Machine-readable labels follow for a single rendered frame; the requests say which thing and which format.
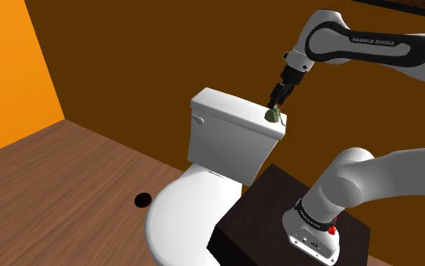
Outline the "white toilet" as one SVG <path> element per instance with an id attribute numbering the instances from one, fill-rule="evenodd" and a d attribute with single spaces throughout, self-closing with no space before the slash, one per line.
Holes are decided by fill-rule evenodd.
<path id="1" fill-rule="evenodd" d="M 217 222 L 253 183 L 284 137 L 287 116 L 212 88 L 190 101 L 190 167 L 154 198 L 145 239 L 156 266 L 220 266 L 207 245 Z"/>

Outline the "small green figure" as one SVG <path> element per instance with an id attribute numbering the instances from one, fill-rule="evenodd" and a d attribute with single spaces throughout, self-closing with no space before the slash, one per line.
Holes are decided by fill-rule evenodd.
<path id="1" fill-rule="evenodd" d="M 281 121 L 281 112 L 276 104 L 266 111 L 264 119 L 271 123 L 277 123 Z"/>

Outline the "small black round object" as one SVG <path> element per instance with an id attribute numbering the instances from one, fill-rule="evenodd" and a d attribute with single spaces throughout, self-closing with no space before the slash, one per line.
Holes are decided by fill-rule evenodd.
<path id="1" fill-rule="evenodd" d="M 149 193 L 143 192 L 135 196 L 134 204 L 138 208 L 146 208 L 152 202 L 152 196 Z"/>

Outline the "dark robot stand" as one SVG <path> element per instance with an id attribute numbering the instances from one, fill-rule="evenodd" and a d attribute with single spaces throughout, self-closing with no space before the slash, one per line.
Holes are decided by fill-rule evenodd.
<path id="1" fill-rule="evenodd" d="M 312 187 L 270 165 L 215 225 L 220 266 L 367 266 L 370 228 Z"/>

